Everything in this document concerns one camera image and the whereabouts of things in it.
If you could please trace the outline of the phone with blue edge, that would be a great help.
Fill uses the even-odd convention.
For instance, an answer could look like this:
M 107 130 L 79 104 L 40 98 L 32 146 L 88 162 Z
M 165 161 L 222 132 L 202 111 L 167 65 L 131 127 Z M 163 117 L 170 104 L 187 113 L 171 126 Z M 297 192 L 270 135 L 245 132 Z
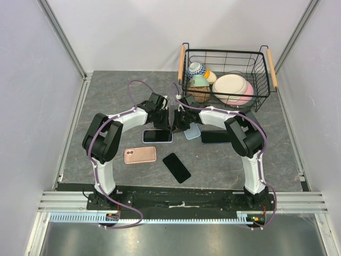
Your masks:
M 201 132 L 201 141 L 204 144 L 230 143 L 231 139 L 225 130 L 211 130 Z

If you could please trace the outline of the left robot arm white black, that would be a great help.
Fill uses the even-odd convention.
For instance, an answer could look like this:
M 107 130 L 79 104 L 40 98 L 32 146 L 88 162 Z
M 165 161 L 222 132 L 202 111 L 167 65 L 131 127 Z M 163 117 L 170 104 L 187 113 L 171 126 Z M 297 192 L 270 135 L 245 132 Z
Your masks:
M 152 123 L 157 130 L 170 131 L 169 108 L 166 96 L 152 93 L 148 100 L 119 114 L 94 116 L 82 142 L 94 170 L 95 189 L 101 193 L 98 203 L 106 210 L 113 209 L 117 197 L 113 178 L 112 160 L 121 135 L 137 126 Z

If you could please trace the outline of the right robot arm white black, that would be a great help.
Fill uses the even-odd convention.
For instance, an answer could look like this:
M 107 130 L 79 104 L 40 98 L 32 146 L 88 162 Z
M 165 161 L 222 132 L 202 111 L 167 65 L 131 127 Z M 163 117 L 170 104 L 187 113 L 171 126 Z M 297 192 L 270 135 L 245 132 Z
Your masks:
M 263 153 L 267 137 L 252 111 L 229 111 L 208 106 L 199 108 L 195 102 L 188 104 L 193 96 L 175 99 L 186 110 L 198 115 L 196 122 L 226 129 L 234 151 L 241 157 L 245 173 L 245 206 L 256 210 L 263 204 L 263 195 L 269 185 L 264 179 Z

